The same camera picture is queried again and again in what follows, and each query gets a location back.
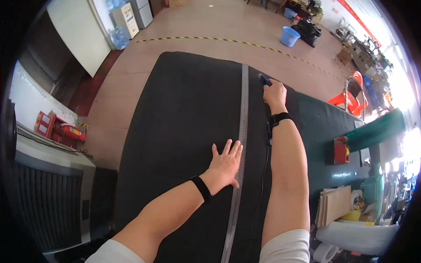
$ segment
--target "yellow black hazard tape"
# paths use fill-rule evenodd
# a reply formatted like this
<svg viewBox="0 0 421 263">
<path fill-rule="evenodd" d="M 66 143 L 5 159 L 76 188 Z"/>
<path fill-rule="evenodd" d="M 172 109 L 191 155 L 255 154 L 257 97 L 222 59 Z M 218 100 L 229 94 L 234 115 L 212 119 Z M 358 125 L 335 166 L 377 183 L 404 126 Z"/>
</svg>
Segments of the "yellow black hazard tape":
<svg viewBox="0 0 421 263">
<path fill-rule="evenodd" d="M 314 66 L 314 67 L 316 67 L 316 68 L 318 68 L 318 69 L 322 70 L 322 71 L 323 71 L 323 72 L 325 72 L 326 74 L 328 74 L 328 75 L 330 75 L 330 76 L 332 76 L 332 77 L 334 77 L 334 78 L 336 78 L 336 79 L 338 79 L 338 80 L 341 80 L 340 78 L 338 78 L 338 77 L 336 77 L 336 76 L 332 75 L 331 73 L 327 72 L 326 70 L 322 69 L 322 68 L 321 68 L 321 67 L 319 67 L 318 65 L 315 65 L 315 64 L 310 63 L 310 62 L 308 62 L 308 61 L 305 61 L 305 60 L 303 60 L 303 59 L 301 59 L 301 58 L 297 58 L 297 57 L 296 57 L 296 56 L 294 56 L 294 55 L 287 54 L 287 53 L 285 53 L 285 52 L 282 52 L 282 51 L 277 50 L 277 49 L 274 49 L 274 48 L 267 48 L 267 47 L 264 47 L 264 46 L 261 46 L 261 45 L 257 45 L 257 44 L 253 44 L 253 43 L 249 43 L 249 42 L 242 42 L 242 41 L 237 41 L 237 40 L 231 40 L 231 39 L 225 39 L 225 38 L 216 38 L 216 37 L 161 37 L 161 38 L 151 38 L 151 39 L 139 40 L 138 42 L 147 42 L 147 41 L 155 41 L 155 40 L 166 40 L 166 39 L 183 39 L 183 38 L 187 38 L 187 39 L 188 39 L 188 38 L 196 38 L 196 39 L 221 40 L 221 41 L 235 42 L 235 43 L 240 43 L 240 44 L 253 45 L 253 46 L 258 47 L 258 48 L 265 48 L 265 49 L 269 49 L 269 50 L 272 50 L 272 51 L 275 51 L 275 52 L 279 52 L 279 53 L 281 53 L 281 54 L 283 54 L 283 55 L 287 55 L 287 56 L 289 56 L 289 57 L 291 57 L 291 58 L 295 58 L 295 59 L 301 60 L 302 62 L 307 63 L 307 64 L 309 64 L 309 65 L 312 65 L 312 66 Z"/>
</svg>

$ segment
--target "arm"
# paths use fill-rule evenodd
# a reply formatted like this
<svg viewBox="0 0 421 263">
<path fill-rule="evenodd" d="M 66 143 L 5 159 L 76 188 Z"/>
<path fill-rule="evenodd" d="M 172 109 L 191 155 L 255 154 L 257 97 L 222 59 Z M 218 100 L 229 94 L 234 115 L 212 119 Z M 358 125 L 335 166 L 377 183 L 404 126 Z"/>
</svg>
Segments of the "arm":
<svg viewBox="0 0 421 263">
<path fill-rule="evenodd" d="M 264 86 L 263 98 L 272 115 L 288 112 L 286 89 L 276 80 Z M 294 122 L 285 119 L 272 130 L 272 189 L 263 226 L 262 247 L 294 229 L 310 230 L 309 182 L 303 141 Z"/>
<path fill-rule="evenodd" d="M 236 141 L 230 151 L 231 144 L 229 139 L 221 155 L 213 144 L 209 169 L 200 175 L 211 195 L 230 184 L 239 188 L 234 177 L 240 166 L 242 145 Z M 131 249 L 146 263 L 152 263 L 161 241 L 184 224 L 203 202 L 196 185 L 192 181 L 185 182 L 152 200 L 112 239 Z"/>
</svg>

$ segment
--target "black wristband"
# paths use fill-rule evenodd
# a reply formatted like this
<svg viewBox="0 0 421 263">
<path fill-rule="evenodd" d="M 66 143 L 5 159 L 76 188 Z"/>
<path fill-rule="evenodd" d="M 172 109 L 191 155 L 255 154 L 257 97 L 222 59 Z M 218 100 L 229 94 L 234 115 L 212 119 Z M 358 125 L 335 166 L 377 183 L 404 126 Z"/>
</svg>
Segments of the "black wristband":
<svg viewBox="0 0 421 263">
<path fill-rule="evenodd" d="M 287 112 L 282 112 L 282 113 L 279 113 L 279 114 L 272 115 L 270 117 L 270 120 L 269 120 L 270 129 L 272 130 L 273 127 L 277 126 L 279 124 L 279 122 L 281 120 L 284 120 L 284 119 L 290 119 L 290 120 L 294 121 L 291 118 L 291 115 L 289 115 L 289 113 L 287 113 Z"/>
<path fill-rule="evenodd" d="M 200 193 L 203 196 L 203 199 L 205 203 L 209 203 L 211 201 L 211 192 L 209 191 L 206 184 L 203 182 L 203 180 L 199 176 L 195 176 L 190 178 L 191 181 L 196 185 L 197 189 L 199 189 Z"/>
</svg>

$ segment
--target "steel ruler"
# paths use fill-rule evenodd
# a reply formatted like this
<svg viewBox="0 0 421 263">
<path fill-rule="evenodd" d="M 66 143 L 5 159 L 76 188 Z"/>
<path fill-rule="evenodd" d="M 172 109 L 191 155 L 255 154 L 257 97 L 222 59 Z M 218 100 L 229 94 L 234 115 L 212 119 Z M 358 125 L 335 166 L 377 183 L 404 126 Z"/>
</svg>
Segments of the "steel ruler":
<svg viewBox="0 0 421 263">
<path fill-rule="evenodd" d="M 240 106 L 240 130 L 238 132 L 238 140 L 243 144 L 243 150 L 240 160 L 240 168 L 235 175 L 240 188 L 232 190 L 231 210 L 229 211 L 228 227 L 226 229 L 225 245 L 222 254 L 221 263 L 228 263 L 231 255 L 232 243 L 234 241 L 235 228 L 237 226 L 238 210 L 240 208 L 240 198 L 242 181 L 244 176 L 244 162 L 247 143 L 247 127 L 248 127 L 248 65 L 242 65 L 241 76 L 241 106 Z"/>
</svg>

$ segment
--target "red banner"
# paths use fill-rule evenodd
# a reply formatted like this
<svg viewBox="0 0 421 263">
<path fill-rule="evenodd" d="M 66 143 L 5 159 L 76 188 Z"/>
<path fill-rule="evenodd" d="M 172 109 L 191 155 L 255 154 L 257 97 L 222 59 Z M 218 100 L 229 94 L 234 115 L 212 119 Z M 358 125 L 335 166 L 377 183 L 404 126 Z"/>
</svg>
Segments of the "red banner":
<svg viewBox="0 0 421 263">
<path fill-rule="evenodd" d="M 345 0 L 337 0 L 338 3 L 343 5 L 343 7 L 358 21 L 358 23 L 364 28 L 365 31 L 367 31 L 368 35 L 378 43 L 378 47 L 381 47 L 380 42 L 377 40 L 377 38 L 368 30 L 368 28 L 364 25 L 364 23 L 361 21 L 361 19 L 357 16 L 357 14 L 354 12 L 354 10 L 345 2 Z"/>
</svg>

